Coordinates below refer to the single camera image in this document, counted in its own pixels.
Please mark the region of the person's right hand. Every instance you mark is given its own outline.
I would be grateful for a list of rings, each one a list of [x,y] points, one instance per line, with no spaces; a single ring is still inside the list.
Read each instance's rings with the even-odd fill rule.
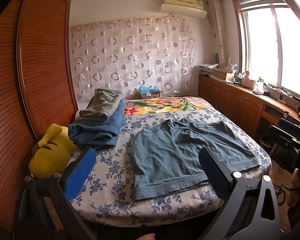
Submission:
[[[287,195],[287,205],[290,208],[300,206],[300,169],[294,170],[291,187]]]

